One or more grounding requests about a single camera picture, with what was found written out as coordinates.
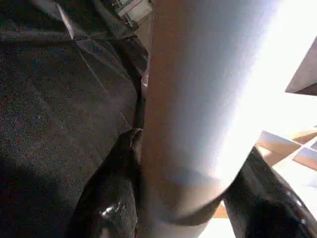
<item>black plastic sheet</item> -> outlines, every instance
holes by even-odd
[[[62,237],[86,182],[134,127],[129,56],[146,52],[124,52],[124,64],[114,42],[138,42],[96,2],[0,2],[0,237]]]
[[[135,237],[141,139],[141,129],[119,137],[85,186],[69,224],[67,238]]]

